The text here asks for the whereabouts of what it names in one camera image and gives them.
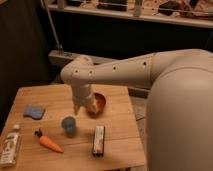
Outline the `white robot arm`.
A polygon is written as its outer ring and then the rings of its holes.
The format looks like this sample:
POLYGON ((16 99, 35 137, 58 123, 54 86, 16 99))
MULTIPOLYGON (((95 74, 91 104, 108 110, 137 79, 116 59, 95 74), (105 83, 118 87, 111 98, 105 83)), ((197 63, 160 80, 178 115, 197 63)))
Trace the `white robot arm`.
POLYGON ((92 106, 93 84, 144 87, 149 171, 213 171, 213 52, 184 49, 95 65, 64 66, 74 109, 92 106))

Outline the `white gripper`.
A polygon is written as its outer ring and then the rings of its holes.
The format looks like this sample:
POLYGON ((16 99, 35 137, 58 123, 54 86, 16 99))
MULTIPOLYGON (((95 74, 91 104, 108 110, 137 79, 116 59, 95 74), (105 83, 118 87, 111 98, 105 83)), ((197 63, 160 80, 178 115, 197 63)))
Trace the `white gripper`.
POLYGON ((80 106, 90 105, 92 112, 97 112, 98 107, 94 100, 94 93, 90 84, 76 85, 72 87, 72 99, 74 105, 74 114, 78 115, 80 106))

